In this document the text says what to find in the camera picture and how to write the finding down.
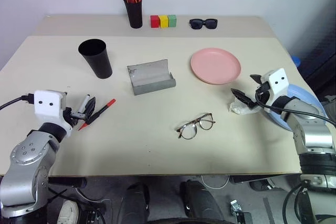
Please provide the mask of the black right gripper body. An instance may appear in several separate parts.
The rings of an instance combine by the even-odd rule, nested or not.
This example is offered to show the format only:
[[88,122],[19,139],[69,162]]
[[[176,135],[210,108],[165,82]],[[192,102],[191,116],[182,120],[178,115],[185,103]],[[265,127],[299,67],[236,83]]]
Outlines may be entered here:
[[261,84],[255,92],[255,101],[251,100],[250,102],[248,102],[248,108],[255,108],[256,106],[264,108],[270,98],[269,90],[270,84],[268,83],[268,81]]

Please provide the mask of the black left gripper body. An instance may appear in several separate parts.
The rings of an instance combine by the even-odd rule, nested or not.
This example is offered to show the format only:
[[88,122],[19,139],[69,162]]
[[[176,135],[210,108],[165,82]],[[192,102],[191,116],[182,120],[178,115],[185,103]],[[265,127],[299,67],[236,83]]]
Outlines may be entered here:
[[79,120],[85,120],[86,114],[81,112],[72,112],[72,108],[66,107],[63,110],[63,118],[71,126],[74,127],[78,124]]

